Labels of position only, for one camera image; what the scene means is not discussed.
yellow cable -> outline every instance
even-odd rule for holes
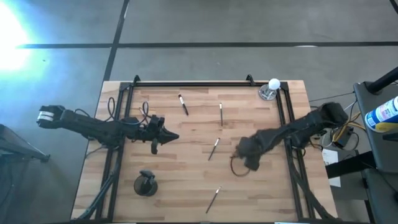
[[[343,132],[344,132],[344,130],[347,128],[348,125],[350,125],[350,126],[356,126],[357,128],[362,128],[363,130],[365,130],[365,127],[363,127],[362,125],[358,125],[358,124],[352,123],[352,121],[356,120],[356,119],[360,116],[360,114],[361,114],[361,112],[356,113],[356,114],[351,118],[351,120],[347,121],[347,123],[345,123],[345,124],[343,125],[343,127],[340,129],[340,132],[339,132],[338,134],[335,133],[335,134],[333,135],[332,142],[336,142],[336,141],[338,141],[338,140],[340,139],[340,137],[343,135]]]

black metal frame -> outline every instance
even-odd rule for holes
[[[262,86],[264,84],[267,84],[267,82],[255,82],[252,78],[251,75],[248,75],[246,78],[246,81],[242,82],[139,82],[141,79],[136,76],[134,78],[133,82],[122,82],[119,87],[119,94],[118,94],[118,100],[116,103],[116,113],[115,113],[115,118],[119,119],[120,118],[120,112],[121,112],[121,107],[122,107],[122,100],[124,96],[124,92],[128,91],[127,95],[127,102],[126,102],[126,109],[124,112],[124,117],[129,116],[129,112],[131,109],[131,103],[132,103],[132,96],[133,96],[133,91],[134,87],[158,87],[158,86],[168,86],[168,87],[176,87],[176,86]],[[289,92],[289,86],[287,82],[281,82],[281,90],[284,92],[285,95],[285,100],[286,100],[286,105],[287,105],[287,112],[289,116],[290,122],[292,122],[295,117],[294,117],[294,112],[293,112],[293,106],[292,106],[292,101],[290,99],[290,92]],[[285,113],[282,105],[282,98],[280,94],[280,90],[278,90],[277,94],[277,106],[279,110],[279,118],[280,118],[280,123],[281,125],[284,125],[286,123],[285,120]],[[315,212],[314,212],[314,206],[312,203],[316,203],[318,207],[320,206],[320,203],[317,201],[315,196],[313,194],[304,194],[306,204],[307,204],[307,210],[308,210],[308,216],[309,218],[305,218],[303,214],[303,208],[302,204],[300,201],[300,193],[299,193],[299,188],[300,186],[303,191],[309,191],[309,183],[308,183],[308,178],[307,178],[307,173],[305,170],[305,164],[304,164],[304,159],[301,151],[296,151],[292,148],[291,143],[289,140],[285,139],[284,140],[284,145],[285,145],[285,151],[286,151],[286,157],[287,157],[287,165],[289,167],[289,173],[290,173],[290,181],[292,184],[292,193],[293,193],[293,198],[295,202],[295,210],[297,214],[297,219],[298,223],[304,222],[304,223],[354,223],[354,222],[343,222],[340,220],[328,220],[327,218],[329,217],[323,217],[326,218],[324,220],[316,219],[315,217]],[[122,163],[122,158],[123,158],[123,150],[124,150],[124,141],[121,143],[121,145],[118,147],[117,151],[117,158],[116,162],[114,165],[114,169],[112,172],[111,170],[111,161],[113,157],[113,153],[115,150],[108,149],[108,153],[106,155],[106,160],[105,160],[105,165],[104,165],[104,172],[103,172],[103,178],[101,181],[101,189],[99,194],[96,196],[94,199],[93,203],[89,207],[89,209],[78,219],[76,220],[70,220],[69,223],[112,223],[113,222],[113,217],[114,217],[114,209],[115,209],[115,204],[116,204],[116,197],[117,197],[117,192],[118,192],[118,183],[119,183],[119,175],[120,175],[120,170],[121,170],[121,163]],[[298,169],[299,173],[297,172],[297,169],[294,165],[293,161],[293,152],[296,152],[297,155],[297,163],[298,163]],[[111,190],[111,195],[110,195],[110,200],[109,200],[109,207],[108,207],[108,214],[106,218],[103,218],[103,205],[104,205],[104,198],[107,193],[107,191],[112,187]],[[90,219],[92,217],[92,214],[96,211],[95,218]]]

white ball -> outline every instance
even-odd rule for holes
[[[280,81],[276,78],[269,80],[268,87],[270,90],[277,90],[280,87]]]

plastic bottle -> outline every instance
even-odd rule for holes
[[[273,78],[269,80],[268,84],[260,87],[259,95],[263,100],[273,100],[276,97],[279,87],[280,81],[276,78]]]
[[[398,128],[398,96],[368,112],[365,123],[379,133]]]

black clip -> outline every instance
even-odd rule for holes
[[[253,77],[251,75],[247,75],[246,81],[249,81],[251,86],[256,85],[256,83],[254,82]]]
[[[141,81],[141,79],[139,78],[138,75],[136,75],[136,76],[134,77],[133,84],[136,85],[136,82],[138,82],[138,81]]]

